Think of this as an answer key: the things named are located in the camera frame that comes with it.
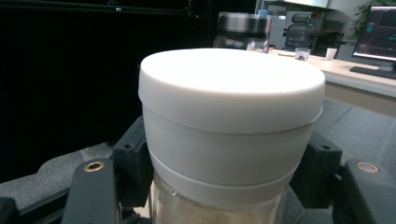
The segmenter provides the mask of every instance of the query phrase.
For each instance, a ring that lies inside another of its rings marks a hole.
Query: glass jar
[[[278,224],[286,191],[249,206],[218,207],[192,201],[177,194],[154,174],[153,224]]]
[[[270,25],[270,16],[220,12],[214,48],[248,49],[252,43],[261,43],[260,52],[267,53]]]

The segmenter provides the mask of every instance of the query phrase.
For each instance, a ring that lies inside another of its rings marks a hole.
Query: jar
[[[260,43],[260,51],[267,53],[270,26],[270,16],[220,12],[214,48],[248,49],[249,44]]]
[[[156,173],[153,224],[281,223],[324,83],[312,64],[246,50],[145,58],[138,93]]]

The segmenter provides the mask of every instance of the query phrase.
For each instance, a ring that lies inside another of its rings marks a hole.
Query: plastic container
[[[247,13],[220,12],[218,36],[214,48],[247,49],[250,43],[262,43],[260,52],[267,53],[271,17]]]
[[[153,223],[169,224],[276,224],[281,223],[287,192],[271,200],[240,207],[202,204],[170,189],[154,175]]]
[[[297,48],[295,49],[294,58],[306,62],[311,54],[311,49]]]
[[[321,113],[324,83],[309,63],[246,50],[148,56],[139,97],[156,173],[175,200],[259,211],[288,186]]]

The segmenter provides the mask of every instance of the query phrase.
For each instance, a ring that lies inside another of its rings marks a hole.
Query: computer monitor
[[[396,7],[371,7],[352,56],[392,62],[394,67]]]

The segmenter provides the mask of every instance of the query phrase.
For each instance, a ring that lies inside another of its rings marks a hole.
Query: white desk
[[[270,54],[278,53],[279,50],[270,51]],[[326,76],[327,99],[396,117],[396,80],[349,71],[356,65],[374,69],[377,67],[339,60],[325,61],[314,55],[310,55],[307,62],[319,68]]]

